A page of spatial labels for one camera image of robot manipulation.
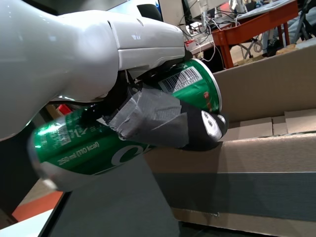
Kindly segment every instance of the cardboard box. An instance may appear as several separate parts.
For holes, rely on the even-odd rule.
[[[315,235],[315,55],[311,46],[214,74],[232,123],[223,142],[207,152],[145,154],[178,220]]]

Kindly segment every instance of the red table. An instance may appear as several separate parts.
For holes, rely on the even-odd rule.
[[[290,2],[275,10],[259,16],[240,20],[240,26],[212,32],[214,43],[220,46],[226,68],[232,68],[233,61],[229,45],[244,43],[254,36],[277,27],[278,35],[283,44],[281,24],[284,26],[286,45],[290,44],[287,22],[298,16],[297,1]]]

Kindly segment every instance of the barcode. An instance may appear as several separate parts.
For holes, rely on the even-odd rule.
[[[67,126],[64,125],[64,126],[61,126],[59,129],[58,129],[58,139],[60,141],[60,144],[62,146],[66,145],[67,143],[70,143],[71,142],[71,139],[70,139],[70,136],[68,134],[68,130],[67,130]]]
[[[194,67],[189,67],[158,83],[162,88],[163,92],[173,93],[199,80],[202,80],[202,76],[200,75],[200,73]]]

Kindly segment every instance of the duct tape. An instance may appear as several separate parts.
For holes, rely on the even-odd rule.
[[[189,143],[188,119],[179,99],[144,86],[109,122],[122,140],[181,148]]]

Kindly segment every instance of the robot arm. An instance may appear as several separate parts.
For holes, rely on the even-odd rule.
[[[21,0],[0,2],[0,140],[51,100],[94,102],[120,71],[136,78],[185,56],[175,26],[105,11],[53,16]]]

